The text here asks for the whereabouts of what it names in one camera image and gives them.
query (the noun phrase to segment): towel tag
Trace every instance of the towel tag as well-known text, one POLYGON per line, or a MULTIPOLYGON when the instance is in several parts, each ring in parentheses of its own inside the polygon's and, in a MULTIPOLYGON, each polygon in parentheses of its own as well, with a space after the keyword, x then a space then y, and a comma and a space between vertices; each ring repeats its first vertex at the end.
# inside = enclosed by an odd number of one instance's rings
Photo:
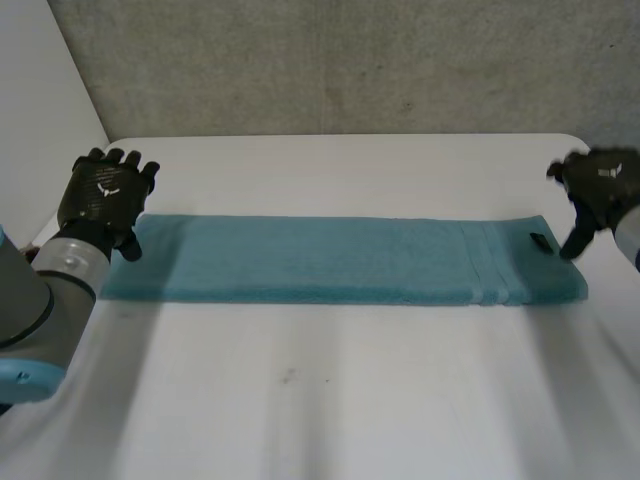
POLYGON ((538 246, 538 248, 540 248, 540 250, 542 250, 547 255, 554 254, 553 248, 551 248, 547 237, 545 237, 541 233, 535 232, 531 232, 529 235, 531 236, 531 239, 534 241, 534 243, 538 246))

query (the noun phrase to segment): folded towel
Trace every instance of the folded towel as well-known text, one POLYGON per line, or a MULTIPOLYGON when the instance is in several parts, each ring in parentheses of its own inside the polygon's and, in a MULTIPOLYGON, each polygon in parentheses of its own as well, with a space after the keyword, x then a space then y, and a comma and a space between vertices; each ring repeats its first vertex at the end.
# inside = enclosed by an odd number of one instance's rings
POLYGON ((143 257, 113 256, 102 298, 385 305, 556 304, 587 297, 540 216, 508 221, 145 215, 143 257))

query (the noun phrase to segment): white wall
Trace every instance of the white wall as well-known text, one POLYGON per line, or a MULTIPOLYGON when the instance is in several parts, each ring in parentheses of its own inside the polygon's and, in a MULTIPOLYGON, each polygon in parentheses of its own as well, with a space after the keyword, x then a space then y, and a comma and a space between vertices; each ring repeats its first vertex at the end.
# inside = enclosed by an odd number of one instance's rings
POLYGON ((45 0, 0 0, 0 224, 16 245, 55 212, 74 160, 107 138, 45 0))

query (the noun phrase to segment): table surface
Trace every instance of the table surface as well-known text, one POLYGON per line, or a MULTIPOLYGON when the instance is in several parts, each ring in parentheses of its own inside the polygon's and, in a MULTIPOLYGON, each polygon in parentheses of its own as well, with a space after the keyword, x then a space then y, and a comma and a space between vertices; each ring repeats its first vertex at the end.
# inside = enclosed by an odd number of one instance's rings
MULTIPOLYGON (((573 223, 565 135, 127 139, 154 213, 573 223)), ((55 229, 53 221, 38 240, 55 229)), ((601 479, 640 471, 640 276, 600 236, 564 307, 100 301, 67 379, 0 419, 7 479, 601 479)))

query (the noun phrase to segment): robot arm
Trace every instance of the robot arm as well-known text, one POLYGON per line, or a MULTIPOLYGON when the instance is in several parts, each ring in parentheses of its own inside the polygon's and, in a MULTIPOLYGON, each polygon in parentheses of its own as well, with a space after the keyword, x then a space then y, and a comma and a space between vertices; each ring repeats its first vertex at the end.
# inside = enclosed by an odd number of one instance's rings
POLYGON ((629 148, 571 152, 552 163, 547 176, 564 186, 576 210, 560 256, 577 258, 596 232, 610 229, 620 251, 640 270, 640 154, 629 148))
POLYGON ((29 265, 0 233, 0 404, 44 400, 64 379, 112 249, 142 255, 131 228, 159 166, 138 172, 138 152, 94 149, 80 157, 58 209, 60 231, 29 265))

